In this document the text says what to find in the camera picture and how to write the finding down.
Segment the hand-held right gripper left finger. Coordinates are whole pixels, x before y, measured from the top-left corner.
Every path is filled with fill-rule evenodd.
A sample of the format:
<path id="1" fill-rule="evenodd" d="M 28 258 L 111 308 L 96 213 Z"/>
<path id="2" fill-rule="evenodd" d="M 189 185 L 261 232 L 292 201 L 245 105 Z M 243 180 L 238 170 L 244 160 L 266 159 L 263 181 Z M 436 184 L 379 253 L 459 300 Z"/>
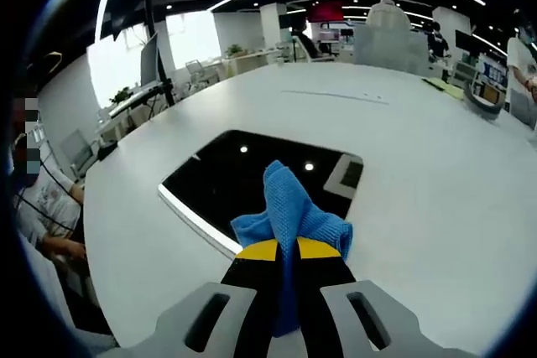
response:
<path id="1" fill-rule="evenodd" d="M 245 247 L 219 283 L 192 292 L 158 319 L 156 357 L 265 357 L 280 281 L 275 239 Z"/>

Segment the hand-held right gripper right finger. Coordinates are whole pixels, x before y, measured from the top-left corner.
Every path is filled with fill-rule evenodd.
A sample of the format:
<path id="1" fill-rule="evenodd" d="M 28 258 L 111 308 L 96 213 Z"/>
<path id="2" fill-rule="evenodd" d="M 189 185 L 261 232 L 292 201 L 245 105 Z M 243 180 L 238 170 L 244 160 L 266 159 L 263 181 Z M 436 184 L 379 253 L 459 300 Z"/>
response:
<path id="1" fill-rule="evenodd" d="M 418 320 L 375 283 L 357 281 L 341 253 L 300 237 L 295 269 L 309 357 L 421 357 Z"/>

